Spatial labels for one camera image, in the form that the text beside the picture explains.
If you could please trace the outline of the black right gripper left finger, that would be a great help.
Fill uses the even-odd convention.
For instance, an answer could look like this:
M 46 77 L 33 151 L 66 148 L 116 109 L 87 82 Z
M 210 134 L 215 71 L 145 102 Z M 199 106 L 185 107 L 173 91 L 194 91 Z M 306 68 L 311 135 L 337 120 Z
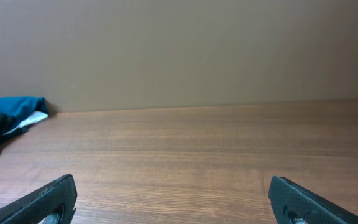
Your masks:
M 76 199 L 74 178 L 66 174 L 1 208 L 0 224 L 70 224 Z

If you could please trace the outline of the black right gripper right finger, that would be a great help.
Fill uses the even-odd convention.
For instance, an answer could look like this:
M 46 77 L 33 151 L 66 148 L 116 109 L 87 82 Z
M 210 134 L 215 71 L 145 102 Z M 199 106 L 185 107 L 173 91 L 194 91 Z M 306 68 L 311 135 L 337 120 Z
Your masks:
M 358 224 L 357 215 L 285 177 L 272 177 L 268 198 L 278 224 Z

